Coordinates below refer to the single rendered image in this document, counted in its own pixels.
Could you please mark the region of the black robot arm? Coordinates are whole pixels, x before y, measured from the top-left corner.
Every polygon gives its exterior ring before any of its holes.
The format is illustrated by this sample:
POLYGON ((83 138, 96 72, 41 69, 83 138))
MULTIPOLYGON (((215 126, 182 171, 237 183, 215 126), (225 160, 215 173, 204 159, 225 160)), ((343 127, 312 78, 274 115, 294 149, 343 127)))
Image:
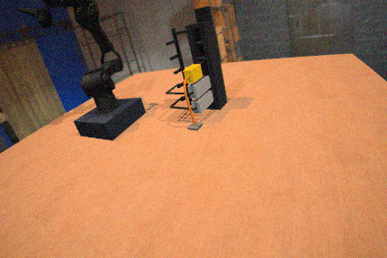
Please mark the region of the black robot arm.
POLYGON ((123 69, 122 58, 113 44, 107 39, 99 23, 99 11, 95 0, 67 0, 68 6, 74 8, 76 22, 83 29, 90 31, 102 51, 102 67, 83 73, 81 86, 87 97, 93 97, 99 113, 111 113, 120 103, 117 103, 113 90, 116 89, 111 76, 123 69), (90 5, 93 4, 93 5, 90 5), (80 8, 82 7, 82 8, 80 8), (80 8, 80 9, 77 9, 80 8), (113 52, 117 59, 104 62, 105 53, 113 52))

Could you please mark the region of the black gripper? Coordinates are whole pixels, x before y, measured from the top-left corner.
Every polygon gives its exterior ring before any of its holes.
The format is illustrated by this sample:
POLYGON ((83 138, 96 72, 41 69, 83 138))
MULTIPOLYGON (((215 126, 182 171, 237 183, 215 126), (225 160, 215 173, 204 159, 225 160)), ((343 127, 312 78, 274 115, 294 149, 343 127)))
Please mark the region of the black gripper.
POLYGON ((46 4, 45 2, 43 2, 42 10, 39 10, 38 8, 34 8, 34 9, 17 8, 17 10, 36 17, 38 19, 38 23, 43 28, 49 28, 51 27, 51 24, 52 24, 52 15, 49 13, 49 9, 50 7, 54 8, 54 6, 56 7, 61 6, 67 9, 67 7, 69 7, 68 0, 59 0, 51 4, 46 4))

